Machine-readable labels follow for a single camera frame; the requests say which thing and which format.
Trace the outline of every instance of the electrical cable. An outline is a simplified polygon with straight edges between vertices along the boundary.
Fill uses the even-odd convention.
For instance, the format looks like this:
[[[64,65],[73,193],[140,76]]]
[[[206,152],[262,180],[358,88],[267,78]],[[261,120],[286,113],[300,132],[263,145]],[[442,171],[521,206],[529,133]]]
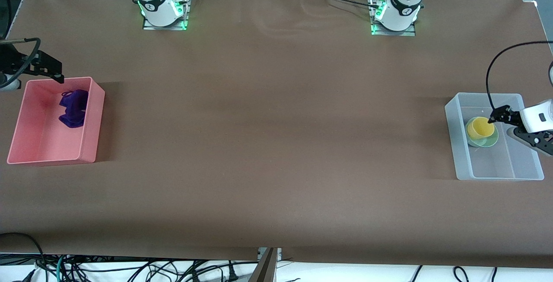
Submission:
[[[61,282],[60,270],[61,270],[61,263],[63,262],[63,260],[64,260],[64,258],[60,257],[59,260],[57,261],[57,265],[56,265],[56,279],[57,279],[57,282]]]
[[[33,58],[35,57],[36,55],[36,52],[38,52],[38,47],[40,46],[40,39],[39,38],[25,38],[23,40],[23,42],[32,42],[32,41],[35,41],[36,44],[33,48],[33,51],[31,52],[31,54],[27,57],[27,59],[25,60],[25,62],[22,64],[22,66],[16,71],[16,73],[10,78],[8,79],[5,83],[2,83],[0,84],[0,89],[3,89],[9,85],[11,85],[15,80],[17,80],[19,78],[19,76],[21,76],[21,74],[25,71],[25,69],[31,64],[31,61],[33,60]],[[2,44],[8,44],[8,42],[0,42],[0,45]],[[31,237],[30,235],[28,234],[25,234],[25,233],[21,233],[21,232],[6,232],[6,234],[18,234],[18,235],[23,235],[23,236],[26,236],[28,237],[29,239],[31,239],[33,241],[33,243],[35,243],[36,247],[39,248],[39,251],[41,251],[40,249],[40,245],[38,245],[38,243],[36,242],[35,239],[33,239],[33,237]]]
[[[33,241],[34,245],[36,246],[36,249],[40,253],[40,258],[42,258],[42,261],[44,262],[44,266],[46,266],[47,262],[46,262],[46,258],[44,257],[44,252],[42,251],[42,248],[40,247],[40,245],[38,244],[38,242],[36,241],[35,238],[33,238],[29,234],[22,233],[22,232],[4,232],[4,233],[0,233],[0,238],[6,237],[8,235],[19,235],[20,237],[25,237],[25,238]],[[48,273],[46,274],[46,282],[48,282]]]
[[[8,36],[10,27],[12,26],[13,16],[12,16],[12,1],[6,0],[6,5],[8,6],[8,26],[6,26],[6,32],[4,32],[4,39]]]
[[[420,265],[420,266],[417,267],[417,269],[415,270],[415,274],[413,275],[413,278],[411,279],[411,282],[415,282],[416,277],[419,275],[419,272],[422,268],[423,268],[423,265]]]
[[[257,262],[239,262],[239,263],[232,263],[232,265],[246,265],[246,264],[257,264]],[[230,264],[224,264],[224,265],[219,265],[219,266],[209,266],[209,267],[206,267],[206,268],[202,268],[200,269],[199,271],[196,272],[196,275],[197,276],[200,276],[201,274],[204,274],[206,272],[211,272],[213,270],[217,270],[219,268],[223,268],[223,267],[228,267],[230,266]],[[193,277],[191,278],[188,278],[187,280],[185,280],[185,282],[190,282],[191,280],[193,279]]]
[[[345,1],[346,3],[364,5],[364,6],[367,6],[367,7],[369,7],[369,8],[378,8],[377,5],[374,5],[374,4],[367,4],[367,3],[360,3],[359,1],[353,1],[353,0],[340,0],[340,1]]]
[[[497,274],[497,267],[494,267],[493,271],[492,271],[492,280],[491,280],[491,282],[496,281],[496,274]]]
[[[464,274],[464,281],[462,281],[461,279],[459,279],[459,277],[457,276],[457,269],[460,269],[463,274]],[[467,272],[463,269],[463,267],[461,266],[455,266],[453,267],[453,275],[455,276],[455,279],[458,280],[459,282],[468,282],[468,276],[467,276]]]
[[[492,107],[492,109],[495,109],[495,107],[493,105],[492,95],[489,92],[489,72],[492,69],[493,64],[496,62],[497,58],[500,57],[501,54],[505,53],[506,51],[511,50],[512,48],[527,46],[529,44],[553,44],[553,41],[547,41],[547,40],[529,41],[529,42],[522,42],[520,44],[514,44],[510,47],[507,47],[507,48],[504,48],[503,50],[501,50],[501,52],[496,54],[496,56],[492,59],[492,62],[490,62],[489,66],[488,66],[488,71],[486,71],[486,93],[488,93],[489,104]]]

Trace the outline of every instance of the clear plastic bin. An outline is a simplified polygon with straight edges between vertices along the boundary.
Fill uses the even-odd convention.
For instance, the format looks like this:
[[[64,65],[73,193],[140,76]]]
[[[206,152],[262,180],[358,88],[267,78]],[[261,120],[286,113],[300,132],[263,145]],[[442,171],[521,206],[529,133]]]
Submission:
[[[519,94],[492,94],[496,107],[524,108]],[[496,123],[498,142],[489,148],[468,145],[464,125],[473,117],[489,117],[492,108],[486,93],[458,93],[445,106],[453,151],[455,172],[460,180],[543,180],[537,152],[510,138],[506,131],[513,125]]]

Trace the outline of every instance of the purple cloth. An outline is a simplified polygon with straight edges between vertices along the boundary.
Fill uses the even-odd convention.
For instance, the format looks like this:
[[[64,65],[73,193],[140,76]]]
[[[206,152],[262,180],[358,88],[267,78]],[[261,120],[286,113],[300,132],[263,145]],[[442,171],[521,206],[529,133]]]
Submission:
[[[65,114],[60,121],[70,128],[79,128],[85,124],[86,103],[89,92],[84,90],[67,91],[61,94],[60,105],[65,107]]]

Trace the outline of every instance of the table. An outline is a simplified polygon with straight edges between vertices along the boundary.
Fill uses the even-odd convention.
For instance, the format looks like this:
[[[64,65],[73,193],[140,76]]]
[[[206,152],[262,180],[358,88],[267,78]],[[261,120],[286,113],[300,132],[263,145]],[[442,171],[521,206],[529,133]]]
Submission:
[[[0,164],[2,231],[59,254],[551,267],[552,160],[540,182],[458,181],[444,113],[545,39],[537,10],[424,3],[390,38],[335,0],[193,0],[185,32],[141,30],[130,0],[24,0],[10,38],[92,76],[105,110],[95,164]],[[507,52],[492,92],[550,97],[550,62]],[[0,95],[1,160],[21,97]]]

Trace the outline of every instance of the yellow cup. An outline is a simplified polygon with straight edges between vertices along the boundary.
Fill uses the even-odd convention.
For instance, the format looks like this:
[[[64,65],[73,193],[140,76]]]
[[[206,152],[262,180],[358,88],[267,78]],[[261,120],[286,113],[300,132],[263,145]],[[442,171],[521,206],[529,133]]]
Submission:
[[[467,123],[467,134],[472,140],[492,136],[494,131],[493,124],[488,123],[488,118],[485,117],[476,117]]]

